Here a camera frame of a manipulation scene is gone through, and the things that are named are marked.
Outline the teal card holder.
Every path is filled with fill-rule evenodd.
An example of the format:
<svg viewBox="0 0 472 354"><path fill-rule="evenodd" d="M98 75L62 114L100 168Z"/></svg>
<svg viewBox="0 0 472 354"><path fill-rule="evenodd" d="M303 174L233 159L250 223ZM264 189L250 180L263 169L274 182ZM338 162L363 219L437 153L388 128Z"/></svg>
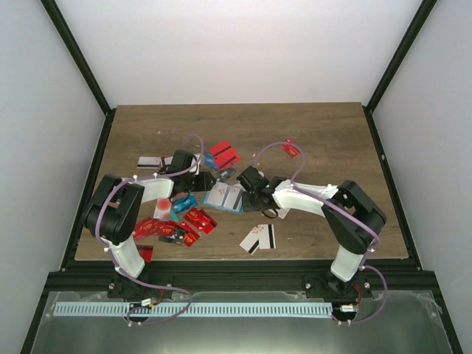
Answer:
<svg viewBox="0 0 472 354"><path fill-rule="evenodd" d="M244 192L245 190L239 184L229 185L217 181L210 191L206 191L203 194L201 203L206 207L242 214Z"/></svg>

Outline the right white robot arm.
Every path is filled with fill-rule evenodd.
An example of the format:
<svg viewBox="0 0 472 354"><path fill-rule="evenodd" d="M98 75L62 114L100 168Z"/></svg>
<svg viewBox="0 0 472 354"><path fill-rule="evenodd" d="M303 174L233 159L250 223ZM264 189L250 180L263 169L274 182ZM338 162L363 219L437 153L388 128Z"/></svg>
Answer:
<svg viewBox="0 0 472 354"><path fill-rule="evenodd" d="M387 222L381 208L354 181L316 186L293 178L269 180L255 167L247 167L237 181L244 189L244 212L290 209L325 218L339 244L327 279L328 290L337 297L348 295L367 254L381 241Z"/></svg>

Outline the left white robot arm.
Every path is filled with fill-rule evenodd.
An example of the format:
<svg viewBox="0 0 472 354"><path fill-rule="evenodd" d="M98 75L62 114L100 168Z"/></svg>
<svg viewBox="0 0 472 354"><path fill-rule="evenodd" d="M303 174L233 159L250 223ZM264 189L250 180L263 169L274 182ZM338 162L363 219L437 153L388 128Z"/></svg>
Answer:
<svg viewBox="0 0 472 354"><path fill-rule="evenodd" d="M104 245L115 271L125 277L125 290L136 298L150 290L150 278L142 271L145 260L139 254L132 233L141 204L172 198L183 192L206 192L216 183L207 171L200 171L201 156L176 150L170 162L159 162L149 176L122 178L105 175L82 215L82 225Z"/></svg>

